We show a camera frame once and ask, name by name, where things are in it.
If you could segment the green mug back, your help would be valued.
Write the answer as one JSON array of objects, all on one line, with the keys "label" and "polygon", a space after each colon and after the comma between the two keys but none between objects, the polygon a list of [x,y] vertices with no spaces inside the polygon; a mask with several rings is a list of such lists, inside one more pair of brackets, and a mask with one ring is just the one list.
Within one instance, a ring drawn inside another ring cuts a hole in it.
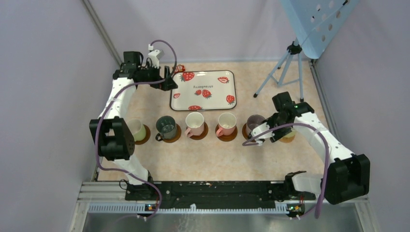
[{"label": "green mug back", "polygon": [[281,139],[279,139],[280,142],[282,143],[290,143],[294,140],[296,136],[296,131],[294,129],[291,129],[291,131],[284,135]]}]

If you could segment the purple mug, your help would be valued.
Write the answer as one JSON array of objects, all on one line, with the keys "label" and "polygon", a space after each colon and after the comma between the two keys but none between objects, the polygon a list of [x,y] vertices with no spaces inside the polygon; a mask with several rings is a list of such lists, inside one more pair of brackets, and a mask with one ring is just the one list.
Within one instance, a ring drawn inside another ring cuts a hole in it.
[{"label": "purple mug", "polygon": [[259,125],[262,124],[262,122],[265,120],[265,117],[262,115],[251,115],[246,122],[246,132],[247,134],[250,134],[252,130]]}]

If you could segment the white strawberry tray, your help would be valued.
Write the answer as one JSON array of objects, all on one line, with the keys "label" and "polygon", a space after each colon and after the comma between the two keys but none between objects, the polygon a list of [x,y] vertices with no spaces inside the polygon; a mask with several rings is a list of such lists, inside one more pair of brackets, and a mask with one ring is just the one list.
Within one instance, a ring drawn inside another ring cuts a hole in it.
[{"label": "white strawberry tray", "polygon": [[170,96],[174,111],[231,110],[237,105],[234,73],[230,70],[181,72],[173,80],[178,85]]}]

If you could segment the brown coaster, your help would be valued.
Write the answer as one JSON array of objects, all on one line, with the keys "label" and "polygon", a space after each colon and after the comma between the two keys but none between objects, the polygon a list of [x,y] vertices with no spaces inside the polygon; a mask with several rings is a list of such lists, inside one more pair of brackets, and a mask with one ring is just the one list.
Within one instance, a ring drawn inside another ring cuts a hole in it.
[{"label": "brown coaster", "polygon": [[144,139],[141,140],[141,141],[135,141],[135,143],[134,143],[135,145],[143,145],[150,139],[151,131],[150,131],[149,127],[144,124],[144,128],[146,130],[146,135],[145,135]]},{"label": "brown coaster", "polygon": [[252,137],[253,137],[253,135],[252,135],[252,130],[253,130],[255,127],[257,127],[257,126],[258,126],[258,125],[255,124],[255,123],[252,123],[252,124],[245,123],[245,124],[243,125],[243,127],[242,127],[242,135],[243,135],[243,137],[244,137],[246,140],[252,138]]},{"label": "brown coaster", "polygon": [[234,125],[233,127],[225,128],[222,125],[218,124],[215,127],[216,137],[223,142],[230,142],[234,140],[237,137],[237,134],[238,134],[237,125]]},{"label": "brown coaster", "polygon": [[166,143],[174,143],[181,137],[181,134],[182,134],[181,127],[177,124],[176,125],[176,135],[175,135],[175,137],[172,138],[172,139],[163,139],[163,141],[166,142]]},{"label": "brown coaster", "polygon": [[201,140],[208,134],[208,125],[204,122],[200,127],[190,128],[186,127],[185,134],[192,140]]}]

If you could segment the dark green mug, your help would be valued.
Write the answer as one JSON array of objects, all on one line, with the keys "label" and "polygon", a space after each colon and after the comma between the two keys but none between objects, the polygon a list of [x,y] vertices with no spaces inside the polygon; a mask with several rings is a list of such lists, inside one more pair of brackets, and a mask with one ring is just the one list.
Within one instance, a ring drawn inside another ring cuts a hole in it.
[{"label": "dark green mug", "polygon": [[156,122],[156,129],[158,131],[156,141],[172,139],[176,135],[176,122],[171,116],[162,116]]}]

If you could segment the pink mug front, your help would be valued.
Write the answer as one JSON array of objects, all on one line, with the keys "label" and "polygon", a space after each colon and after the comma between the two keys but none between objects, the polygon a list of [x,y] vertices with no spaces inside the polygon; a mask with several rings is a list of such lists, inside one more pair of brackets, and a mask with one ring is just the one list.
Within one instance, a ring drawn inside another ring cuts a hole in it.
[{"label": "pink mug front", "polygon": [[187,128],[184,134],[187,137],[200,136],[204,132],[205,119],[201,113],[198,113],[198,112],[189,113],[185,119],[185,123],[186,123]]}]

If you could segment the pink mug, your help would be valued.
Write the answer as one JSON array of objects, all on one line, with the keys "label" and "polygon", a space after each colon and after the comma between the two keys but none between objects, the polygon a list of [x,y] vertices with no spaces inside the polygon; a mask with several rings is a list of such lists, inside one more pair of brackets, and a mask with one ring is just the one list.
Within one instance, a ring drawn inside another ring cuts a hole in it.
[{"label": "pink mug", "polygon": [[222,113],[218,118],[218,128],[216,136],[228,136],[231,135],[236,128],[236,117],[232,113]]},{"label": "pink mug", "polygon": [[198,113],[198,112],[189,113],[185,119],[185,123],[186,123],[187,128],[184,134],[187,137],[200,136],[204,132],[205,119],[201,113]]}]

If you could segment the pink mug back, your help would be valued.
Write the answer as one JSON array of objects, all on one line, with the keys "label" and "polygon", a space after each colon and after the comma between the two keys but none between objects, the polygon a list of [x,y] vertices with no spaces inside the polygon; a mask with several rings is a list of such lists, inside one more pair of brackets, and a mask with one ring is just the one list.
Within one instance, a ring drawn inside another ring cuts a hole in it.
[{"label": "pink mug back", "polygon": [[222,113],[218,118],[218,128],[216,136],[228,136],[231,135],[236,128],[236,117],[232,113]]}]

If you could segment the green mug front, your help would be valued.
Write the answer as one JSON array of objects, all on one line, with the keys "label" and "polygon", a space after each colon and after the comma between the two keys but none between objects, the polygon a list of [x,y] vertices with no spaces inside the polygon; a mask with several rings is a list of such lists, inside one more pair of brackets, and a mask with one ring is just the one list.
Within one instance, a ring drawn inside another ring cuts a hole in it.
[{"label": "green mug front", "polygon": [[144,124],[139,119],[131,119],[127,122],[127,126],[130,129],[134,141],[140,142],[146,137],[146,129]]}]

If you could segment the light blue music stand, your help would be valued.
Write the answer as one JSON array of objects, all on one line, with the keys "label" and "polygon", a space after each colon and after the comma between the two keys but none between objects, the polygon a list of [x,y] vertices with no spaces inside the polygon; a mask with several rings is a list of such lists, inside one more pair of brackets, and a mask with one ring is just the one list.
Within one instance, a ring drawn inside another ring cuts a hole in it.
[{"label": "light blue music stand", "polygon": [[[295,40],[253,97],[257,98],[268,81],[273,80],[278,87],[298,83],[299,99],[303,102],[302,54],[309,59],[319,59],[358,3],[357,0],[282,0]],[[298,58],[298,78],[285,83],[285,75],[295,56]]]}]

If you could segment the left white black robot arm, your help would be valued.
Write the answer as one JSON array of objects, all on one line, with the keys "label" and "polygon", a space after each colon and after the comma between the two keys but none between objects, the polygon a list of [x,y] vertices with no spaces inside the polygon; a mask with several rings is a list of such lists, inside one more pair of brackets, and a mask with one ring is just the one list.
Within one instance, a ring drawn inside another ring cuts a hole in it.
[{"label": "left white black robot arm", "polygon": [[112,89],[102,113],[92,119],[89,129],[94,142],[95,159],[100,170],[101,158],[117,165],[112,171],[124,173],[128,183],[137,186],[137,194],[144,200],[151,199],[155,187],[148,182],[149,171],[144,168],[134,155],[135,140],[124,116],[127,113],[131,97],[138,86],[149,85],[162,91],[176,89],[173,72],[168,66],[160,73],[160,58],[163,51],[151,48],[147,58],[137,51],[124,52],[124,62],[113,73]]}]

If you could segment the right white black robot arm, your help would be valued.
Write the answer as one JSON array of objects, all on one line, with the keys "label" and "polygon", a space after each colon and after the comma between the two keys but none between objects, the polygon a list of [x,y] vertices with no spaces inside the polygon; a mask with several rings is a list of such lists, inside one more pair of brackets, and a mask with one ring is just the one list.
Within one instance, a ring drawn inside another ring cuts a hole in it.
[{"label": "right white black robot arm", "polygon": [[370,183],[370,160],[346,148],[319,120],[307,103],[294,102],[288,92],[272,98],[276,113],[266,119],[271,129],[270,141],[276,142],[292,132],[302,135],[324,163],[324,173],[305,171],[289,173],[283,192],[289,199],[297,199],[303,192],[322,196],[330,204],[339,204],[367,195]]}]

